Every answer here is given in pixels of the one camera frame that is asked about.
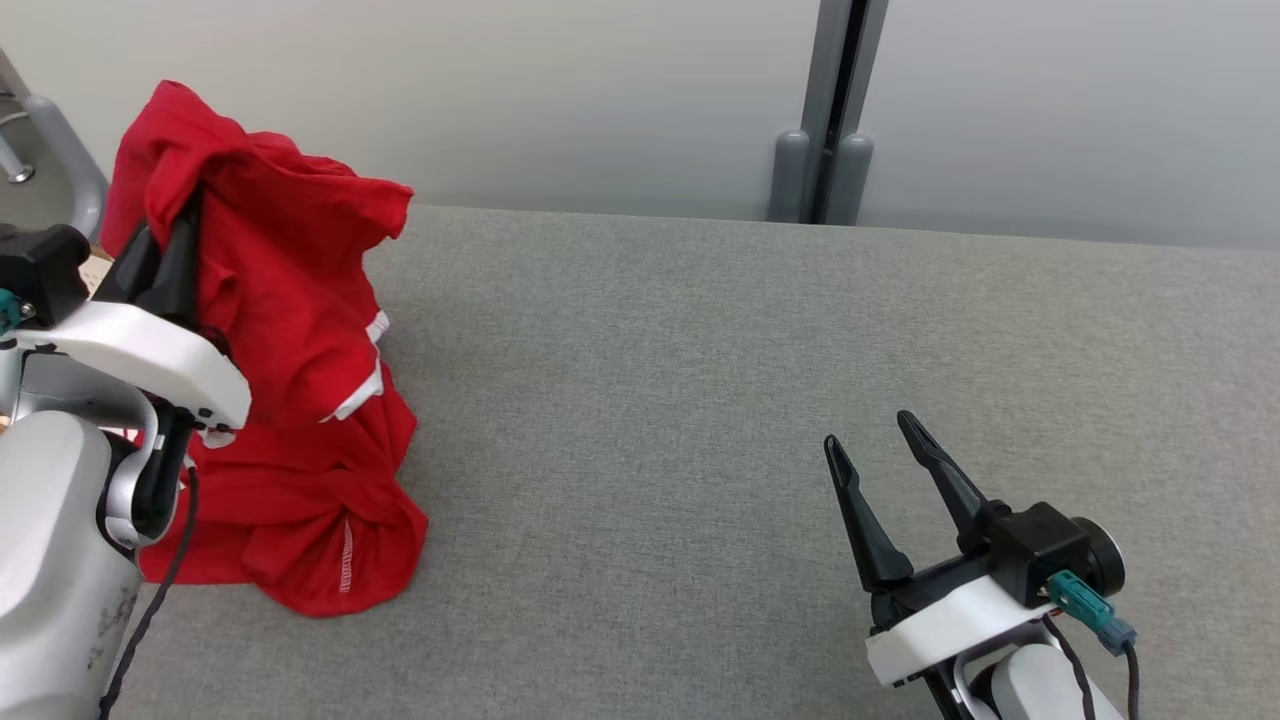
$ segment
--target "gray fabric surface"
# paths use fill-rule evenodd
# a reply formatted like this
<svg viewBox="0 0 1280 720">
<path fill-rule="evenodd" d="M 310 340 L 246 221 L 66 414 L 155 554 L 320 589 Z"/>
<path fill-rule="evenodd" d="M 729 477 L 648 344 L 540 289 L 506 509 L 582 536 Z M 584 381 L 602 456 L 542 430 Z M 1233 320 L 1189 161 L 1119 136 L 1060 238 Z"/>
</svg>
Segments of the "gray fabric surface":
<svg viewBox="0 0 1280 720">
<path fill-rule="evenodd" d="M 916 566 L 951 556 L 902 407 L 1117 538 L 1148 717 L 1274 716 L 1280 255 L 417 209 L 367 265 L 421 420 L 416 582 L 323 621 L 178 588 L 118 717 L 933 717 L 867 665 L 820 452 Z"/>
</svg>

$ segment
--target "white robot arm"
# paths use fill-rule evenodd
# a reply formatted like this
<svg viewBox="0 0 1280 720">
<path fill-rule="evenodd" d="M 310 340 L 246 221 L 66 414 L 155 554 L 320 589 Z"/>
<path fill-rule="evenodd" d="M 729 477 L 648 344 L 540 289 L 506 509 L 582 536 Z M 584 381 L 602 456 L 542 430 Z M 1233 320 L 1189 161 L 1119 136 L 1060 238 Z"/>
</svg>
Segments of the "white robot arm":
<svg viewBox="0 0 1280 720">
<path fill-rule="evenodd" d="M 1124 587 L 1111 537 L 1046 502 L 1014 512 L 988 501 L 908 411 L 899 427 L 929 470 L 956 527 L 961 555 L 915 571 L 859 489 L 835 436 L 824 443 L 863 589 L 870 593 L 867 657 L 882 685 L 924 680 L 947 720 L 1119 720 L 1053 624 L 1068 612 L 1130 661 L 1130 720 L 1137 720 L 1137 633 L 1103 596 Z M 1016 648 L 968 680 L 966 669 Z"/>
<path fill-rule="evenodd" d="M 78 231 L 0 225 L 3 720 L 100 716 L 187 441 L 227 442 L 248 415 L 244 377 L 195 324 L 197 214 L 163 258 L 143 228 L 93 300 Z"/>
</svg>

